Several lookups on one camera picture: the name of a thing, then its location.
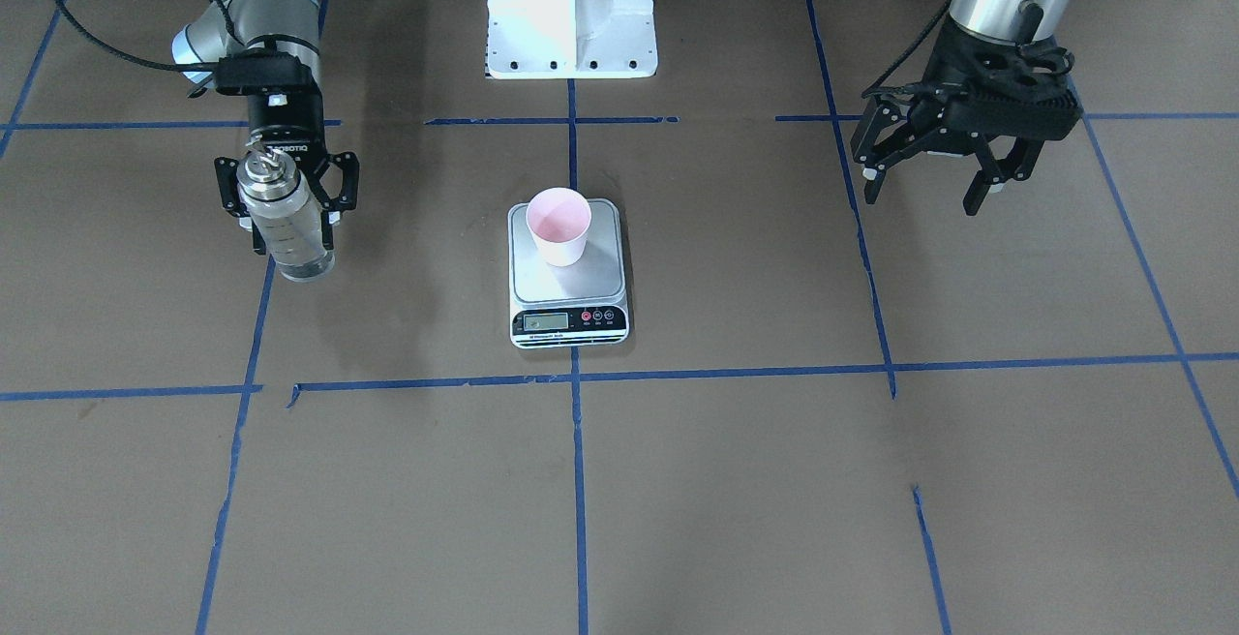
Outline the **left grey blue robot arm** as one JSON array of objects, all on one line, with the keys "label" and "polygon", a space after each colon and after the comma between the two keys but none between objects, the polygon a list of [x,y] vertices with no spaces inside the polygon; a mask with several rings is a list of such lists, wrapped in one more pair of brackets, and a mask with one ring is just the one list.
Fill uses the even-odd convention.
[{"label": "left grey blue robot arm", "polygon": [[926,35],[935,41],[921,79],[864,89],[864,115],[851,156],[873,203],[895,165],[918,153],[974,156],[978,173],[963,208],[973,217],[986,196],[1030,179],[1049,141],[1079,123],[1070,89],[1074,56],[1056,43],[1070,0],[947,0]]}]

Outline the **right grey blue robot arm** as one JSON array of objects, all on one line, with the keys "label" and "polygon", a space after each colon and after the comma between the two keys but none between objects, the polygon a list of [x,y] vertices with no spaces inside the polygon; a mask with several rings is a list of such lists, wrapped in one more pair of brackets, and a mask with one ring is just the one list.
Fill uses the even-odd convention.
[{"label": "right grey blue robot arm", "polygon": [[216,158],[221,203],[292,281],[335,261],[335,224],[357,203],[359,162],[331,153],[321,92],[318,0],[208,0],[171,45],[191,97],[243,98],[243,158]]}]

